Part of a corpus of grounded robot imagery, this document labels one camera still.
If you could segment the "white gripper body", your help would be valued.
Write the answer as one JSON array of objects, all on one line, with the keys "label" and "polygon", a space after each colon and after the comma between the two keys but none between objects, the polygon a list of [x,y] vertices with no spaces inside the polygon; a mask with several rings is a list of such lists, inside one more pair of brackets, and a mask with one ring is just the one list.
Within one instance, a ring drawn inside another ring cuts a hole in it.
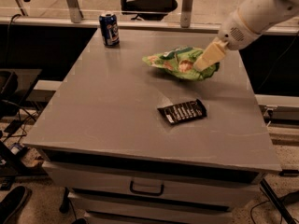
[{"label": "white gripper body", "polygon": [[244,49],[260,36],[248,26],[238,9],[228,16],[218,32],[219,40],[230,50]]}]

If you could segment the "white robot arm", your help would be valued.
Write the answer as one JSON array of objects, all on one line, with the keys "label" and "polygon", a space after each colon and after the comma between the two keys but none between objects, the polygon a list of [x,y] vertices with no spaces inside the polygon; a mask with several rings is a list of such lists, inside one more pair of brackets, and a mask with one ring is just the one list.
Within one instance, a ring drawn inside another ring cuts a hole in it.
[{"label": "white robot arm", "polygon": [[217,36],[193,67],[204,71],[221,61],[226,50],[240,50],[257,40],[274,25],[299,13],[299,0],[245,0],[222,23]]}]

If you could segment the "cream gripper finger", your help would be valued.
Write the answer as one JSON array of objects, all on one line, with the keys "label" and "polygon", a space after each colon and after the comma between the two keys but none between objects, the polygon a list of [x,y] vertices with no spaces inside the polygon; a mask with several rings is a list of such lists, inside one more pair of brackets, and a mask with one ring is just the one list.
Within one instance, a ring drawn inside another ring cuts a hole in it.
[{"label": "cream gripper finger", "polygon": [[221,61],[226,55],[227,44],[227,41],[222,41],[215,37],[193,64],[193,68],[202,72],[211,65]]}]

